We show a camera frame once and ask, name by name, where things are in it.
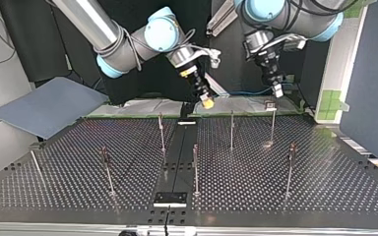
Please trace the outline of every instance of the blue joint cap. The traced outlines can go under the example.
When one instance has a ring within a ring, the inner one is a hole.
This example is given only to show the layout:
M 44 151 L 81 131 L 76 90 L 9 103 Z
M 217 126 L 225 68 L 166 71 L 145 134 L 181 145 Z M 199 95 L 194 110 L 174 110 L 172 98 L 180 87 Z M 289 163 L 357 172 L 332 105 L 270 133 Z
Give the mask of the blue joint cap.
M 108 77 L 110 77 L 112 79 L 119 78 L 123 74 L 125 74 L 124 72 L 120 72 L 120 71 L 112 68 L 111 66 L 109 66 L 105 62 L 105 60 L 103 60 L 103 58 L 100 55 L 97 55 L 96 62 L 99 65 L 100 69 L 103 71 L 103 73 L 106 74 Z
M 285 0 L 245 0 L 245 10 L 251 20 L 264 23 L 276 18 L 284 9 Z
M 168 17 L 168 16 L 176 17 L 169 7 L 163 7 L 160 10 L 154 12 L 149 17 L 149 22 L 156 19 L 156 18 L 162 18 L 162 17 Z
M 235 8 L 237 8 L 241 3 L 242 3 L 243 0 L 234 0 L 234 6 Z
M 157 52 L 166 52 L 176 46 L 180 29 L 170 8 L 165 7 L 149 17 L 149 23 L 144 31 L 147 45 Z
M 327 29 L 325 29 L 323 32 L 318 34 L 317 36 L 312 37 L 311 40 L 319 41 L 319 42 L 330 40 L 334 36 L 334 34 L 336 34 L 336 32 L 339 30 L 340 26 L 343 23 L 344 18 L 345 18 L 344 13 L 337 14 L 336 19 L 331 23 L 331 25 L 327 27 Z

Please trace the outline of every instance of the metal post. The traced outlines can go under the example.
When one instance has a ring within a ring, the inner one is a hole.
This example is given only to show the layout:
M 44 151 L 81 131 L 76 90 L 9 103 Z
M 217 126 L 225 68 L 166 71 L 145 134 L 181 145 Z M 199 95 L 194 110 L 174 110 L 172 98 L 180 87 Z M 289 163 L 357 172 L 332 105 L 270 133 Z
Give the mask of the metal post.
M 158 116 L 158 127 L 160 128 L 160 134 L 161 134 L 161 150 L 165 152 L 165 146 L 164 146 L 164 128 L 162 125 L 162 114 Z
M 108 175 L 108 180 L 109 180 L 109 186 L 110 186 L 110 189 L 111 189 L 111 195 L 112 196 L 115 196 L 116 193 L 115 193 L 115 190 L 113 189 L 113 184 L 112 184 L 112 177 L 110 175 L 110 171 L 109 171 L 109 167 L 108 165 L 106 165 L 106 174 Z
M 38 174 L 41 177 L 42 182 L 44 182 L 44 176 L 42 175 L 41 168 L 39 167 L 38 161 L 36 159 L 36 156 L 35 156 L 35 153 L 33 152 L 33 150 L 30 150 L 30 154 L 32 156 L 33 163 L 35 164 L 35 168 L 38 171 Z
M 231 150 L 234 150 L 234 111 L 231 110 Z
M 287 176 L 287 186 L 286 186 L 286 196 L 285 200 L 289 197 L 289 192 L 290 192 L 290 182 L 291 182 L 291 177 L 292 177 L 292 171 L 293 171 L 293 166 L 296 161 L 296 143 L 292 143 L 289 147 L 289 173 Z
M 275 101 L 266 101 L 265 102 L 265 110 L 266 111 L 273 111 L 272 130 L 271 130 L 271 133 L 270 133 L 270 139 L 264 145 L 265 148 L 270 148 L 274 143 L 274 137 L 275 137 L 276 112 L 278 111 L 276 102 Z
M 198 183 L 198 146 L 193 146 L 193 163 L 195 165 L 195 196 L 199 196 L 199 183 Z
M 104 165 L 104 167 L 106 169 L 106 175 L 108 177 L 109 187 L 110 187 L 110 195 L 116 196 L 116 192 L 113 188 L 112 176 L 111 176 L 110 170 L 109 170 L 109 164 L 110 164 L 111 160 L 110 160 L 110 156 L 108 155 L 107 147 L 102 147 L 102 150 L 100 152 L 100 157 L 101 157 L 101 160 L 102 160 L 102 165 Z
M 271 132 L 271 135 L 270 135 L 270 142 L 271 142 L 271 144 L 273 144 L 273 137 L 275 135 L 276 111 L 277 110 L 273 111 L 272 132 Z

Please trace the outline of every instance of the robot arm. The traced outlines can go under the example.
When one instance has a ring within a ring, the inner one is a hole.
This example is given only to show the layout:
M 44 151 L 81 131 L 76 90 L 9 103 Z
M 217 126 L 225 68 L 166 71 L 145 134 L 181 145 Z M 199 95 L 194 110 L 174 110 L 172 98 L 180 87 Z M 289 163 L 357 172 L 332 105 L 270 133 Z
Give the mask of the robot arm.
M 112 21 L 96 0 L 53 0 L 78 30 L 94 46 L 97 64 L 110 78 L 119 78 L 145 61 L 166 53 L 179 75 L 192 85 L 193 94 L 206 108 L 214 101 L 202 75 L 198 58 L 210 56 L 213 67 L 220 63 L 219 51 L 190 44 L 168 7 L 152 14 L 146 26 L 129 33 Z
M 302 49 L 306 40 L 327 41 L 343 22 L 347 0 L 234 0 L 247 59 L 262 68 L 263 80 L 276 97 L 284 95 L 281 50 Z

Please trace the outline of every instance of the white panel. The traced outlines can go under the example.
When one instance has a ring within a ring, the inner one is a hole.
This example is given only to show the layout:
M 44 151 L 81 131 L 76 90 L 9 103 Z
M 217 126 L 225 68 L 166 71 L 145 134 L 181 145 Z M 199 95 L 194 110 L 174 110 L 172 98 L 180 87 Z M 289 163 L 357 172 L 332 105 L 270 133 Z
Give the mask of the white panel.
M 346 101 L 348 85 L 351 79 L 351 72 L 354 66 L 366 12 L 367 7 L 363 9 L 359 18 L 345 19 L 340 30 L 331 40 L 327 65 L 317 104 L 317 112 L 321 103 L 323 90 L 340 90 L 342 92 L 340 101 Z M 317 120 L 317 122 L 340 124 L 342 114 L 343 112 L 339 111 L 334 121 Z
M 0 122 L 0 171 L 29 151 L 35 136 Z

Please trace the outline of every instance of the metal breadboard table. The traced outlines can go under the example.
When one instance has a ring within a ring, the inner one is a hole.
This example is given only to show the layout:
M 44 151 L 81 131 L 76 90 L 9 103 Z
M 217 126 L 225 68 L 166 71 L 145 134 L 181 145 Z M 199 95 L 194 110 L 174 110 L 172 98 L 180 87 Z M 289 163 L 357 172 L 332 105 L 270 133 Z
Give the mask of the metal breadboard table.
M 0 222 L 195 226 L 199 234 L 378 229 L 378 169 L 308 117 L 278 117 L 270 147 L 271 117 L 235 117 L 233 150 L 229 117 L 162 124 L 165 152 L 157 119 L 89 119 L 68 128 L 36 152 L 42 177 L 30 156 L 0 173 Z M 115 196 L 102 147 L 112 159 Z M 186 207 L 154 207 L 159 192 L 185 193 Z

